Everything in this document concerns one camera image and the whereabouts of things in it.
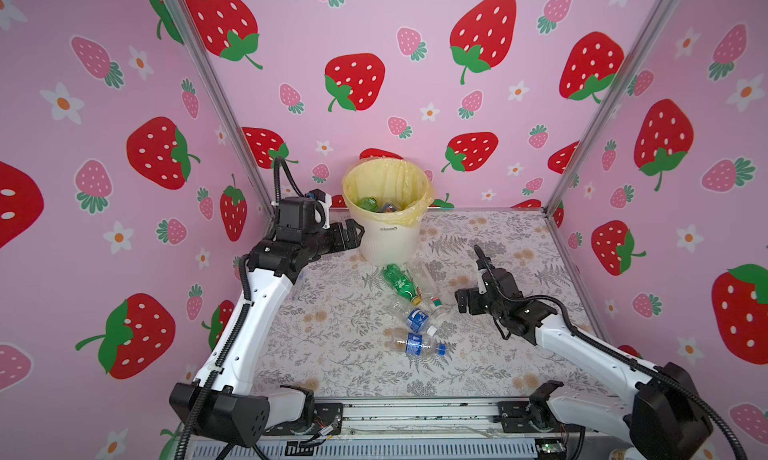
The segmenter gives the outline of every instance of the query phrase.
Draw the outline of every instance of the pink wall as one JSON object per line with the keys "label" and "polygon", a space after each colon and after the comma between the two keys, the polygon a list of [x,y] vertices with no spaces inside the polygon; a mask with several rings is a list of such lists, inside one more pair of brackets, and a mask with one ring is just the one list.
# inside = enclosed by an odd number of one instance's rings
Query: pink wall
{"label": "pink wall", "polygon": [[[561,178],[549,166],[566,163],[597,106],[590,96],[567,98],[582,74],[602,79],[618,69],[655,0],[340,1],[186,0],[238,122],[254,143],[265,140],[256,159],[268,169],[268,148],[284,142],[299,182],[311,184],[325,165],[324,187],[337,194],[345,171],[376,148],[431,170],[440,199],[498,207],[546,203]],[[236,44],[226,37],[233,29]],[[475,44],[483,52],[473,60],[463,48]],[[463,65],[480,72],[468,70],[462,85]],[[530,139],[538,125],[546,131]],[[468,146],[473,138],[481,148]],[[448,147],[467,149],[468,158],[454,159],[458,169]]]}
{"label": "pink wall", "polygon": [[[683,0],[581,167],[559,230],[614,343],[691,372],[750,458],[768,456],[765,24],[764,0]],[[651,161],[658,147],[667,158]],[[646,256],[628,256],[628,232]],[[701,458],[733,457],[720,434],[705,447],[714,456]]]}
{"label": "pink wall", "polygon": [[[1,1],[0,456],[158,458],[170,439],[161,431],[178,424],[170,390],[206,359],[200,323],[238,295],[233,257],[266,216],[233,147],[217,141],[189,53],[164,27],[158,39],[149,0]],[[76,39],[73,50],[73,36],[98,45]],[[166,119],[139,129],[156,117]],[[162,141],[174,126],[200,158],[187,182],[179,138]],[[232,174],[247,205],[236,242],[220,215]],[[200,187],[211,198],[202,211]],[[168,243],[163,219],[176,219]],[[193,285],[202,305],[192,300],[189,315]],[[108,338],[75,349],[105,328]]]}

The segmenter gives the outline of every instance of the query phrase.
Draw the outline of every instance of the black cable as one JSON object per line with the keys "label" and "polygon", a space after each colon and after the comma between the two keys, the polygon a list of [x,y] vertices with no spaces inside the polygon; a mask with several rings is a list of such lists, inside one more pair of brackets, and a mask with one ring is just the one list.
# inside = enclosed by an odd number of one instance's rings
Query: black cable
{"label": "black cable", "polygon": [[670,378],[662,373],[657,372],[656,370],[649,369],[646,366],[641,365],[638,363],[638,360],[636,359],[629,359],[626,356],[616,352],[615,350],[603,345],[599,341],[596,341],[590,336],[585,335],[581,332],[577,327],[575,327],[571,320],[568,318],[568,309],[565,307],[562,301],[549,296],[549,295],[531,295],[527,296],[523,299],[511,299],[507,297],[504,292],[502,292],[502,287],[499,285],[498,280],[496,279],[496,276],[493,273],[493,267],[491,265],[490,260],[488,257],[485,256],[482,249],[479,245],[475,245],[475,253],[478,255],[478,258],[483,262],[483,265],[485,266],[485,269],[488,271],[488,273],[491,276],[491,283],[493,284],[494,289],[498,293],[498,295],[507,301],[530,301],[530,300],[544,300],[544,301],[551,301],[555,305],[558,306],[560,309],[560,312],[563,316],[563,323],[568,328],[568,330],[571,331],[571,334],[573,336],[576,336],[582,341],[585,341],[590,346],[600,350],[601,352],[605,353],[606,355],[609,355],[610,357],[613,357],[614,359],[619,360],[622,363],[625,363],[629,365],[632,369],[635,369],[639,371],[640,373],[644,373],[645,375],[649,376],[650,378],[653,378],[654,380],[658,381],[659,383],[663,383],[669,388],[672,388],[674,390],[677,390],[680,394],[691,400],[696,406],[704,410],[704,413],[712,419],[712,422],[714,422],[715,425],[722,431],[723,435],[725,435],[725,438],[728,440],[728,443],[730,444],[731,449],[734,451],[734,455],[736,456],[736,460],[747,460],[746,452],[744,452],[744,447],[741,445],[741,442],[739,442],[738,437],[734,433],[734,431],[728,426],[728,424],[725,422],[723,417],[721,417],[714,408],[712,408],[708,403],[704,401],[701,397],[693,393],[688,388],[685,388],[680,383],[676,382],[673,378]]}

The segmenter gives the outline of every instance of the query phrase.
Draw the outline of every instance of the table surface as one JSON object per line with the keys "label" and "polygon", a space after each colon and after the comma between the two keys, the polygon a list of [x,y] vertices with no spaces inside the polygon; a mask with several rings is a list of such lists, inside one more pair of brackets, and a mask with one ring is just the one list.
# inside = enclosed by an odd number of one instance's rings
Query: table surface
{"label": "table surface", "polygon": [[[418,254],[442,298],[476,285],[474,244],[514,275],[523,294],[561,299],[573,323],[592,330],[540,212],[428,212]],[[435,337],[447,344],[445,357],[390,352],[387,336],[402,324],[383,311],[394,290],[380,269],[355,249],[325,255],[305,271],[298,295],[283,302],[270,329],[255,395],[287,384],[319,397],[527,396],[549,379],[607,392],[568,360],[518,337],[505,341],[489,315],[459,314],[455,305]]]}

